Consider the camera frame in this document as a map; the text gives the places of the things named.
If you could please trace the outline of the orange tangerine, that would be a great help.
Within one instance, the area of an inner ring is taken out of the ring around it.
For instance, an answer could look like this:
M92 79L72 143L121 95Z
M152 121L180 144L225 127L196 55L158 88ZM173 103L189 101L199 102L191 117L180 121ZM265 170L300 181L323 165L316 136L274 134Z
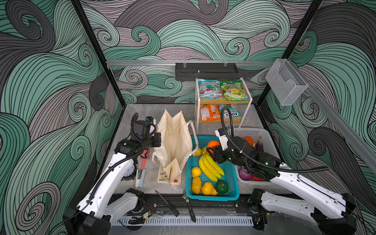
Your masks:
M213 140L213 141L209 141L209 143L208 143L208 145L207 145L207 148L209 148L209 149L214 149L214 148L216 148L216 147L221 147L220 142L215 141L215 140Z

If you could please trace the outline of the yellow banana bunch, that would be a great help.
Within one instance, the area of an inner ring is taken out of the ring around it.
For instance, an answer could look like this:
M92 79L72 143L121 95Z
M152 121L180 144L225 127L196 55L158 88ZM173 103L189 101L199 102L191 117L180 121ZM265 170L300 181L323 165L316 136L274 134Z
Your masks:
M213 182L217 182L225 175L224 170L208 154L200 157L198 165L204 175Z

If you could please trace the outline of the cream floral tote bag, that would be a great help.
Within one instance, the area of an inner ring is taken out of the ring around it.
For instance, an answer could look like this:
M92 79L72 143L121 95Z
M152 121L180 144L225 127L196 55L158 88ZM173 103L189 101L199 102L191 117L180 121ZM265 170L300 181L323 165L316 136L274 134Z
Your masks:
M198 137L192 120L186 121L183 112L172 116L164 111L157 125L161 146L152 152L152 161L160 162L157 181L180 185L184 167L190 156L198 150Z

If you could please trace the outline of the pink green candy bag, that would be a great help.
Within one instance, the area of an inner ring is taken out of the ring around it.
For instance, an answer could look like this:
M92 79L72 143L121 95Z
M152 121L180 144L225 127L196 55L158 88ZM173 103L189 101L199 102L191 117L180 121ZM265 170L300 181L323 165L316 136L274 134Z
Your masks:
M221 99L220 82L217 80L199 79L199 95L204 99Z

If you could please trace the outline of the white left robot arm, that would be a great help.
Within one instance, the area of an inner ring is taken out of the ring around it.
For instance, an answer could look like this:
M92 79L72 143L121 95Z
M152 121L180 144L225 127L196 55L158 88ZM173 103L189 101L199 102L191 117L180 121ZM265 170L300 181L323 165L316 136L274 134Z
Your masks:
M131 121L130 137L117 144L94 187L77 206L66 208L63 223L69 235L106 235L126 213L143 208L144 193L134 188L114 202L110 199L126 172L136 168L137 158L149 148L161 146L155 124L152 117Z

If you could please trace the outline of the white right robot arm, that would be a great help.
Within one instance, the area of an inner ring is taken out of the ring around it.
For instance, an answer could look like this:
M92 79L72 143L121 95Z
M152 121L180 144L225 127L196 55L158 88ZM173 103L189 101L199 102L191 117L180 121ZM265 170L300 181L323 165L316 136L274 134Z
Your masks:
M272 154L258 151L240 137L221 136L220 145L208 147L209 159L228 161L253 176L291 191L297 198L279 196L254 189L249 199L253 211L260 213L254 224L263 223L268 212L280 212L317 225L325 235L353 235L356 232L355 197L327 190L305 178L304 170L289 169Z

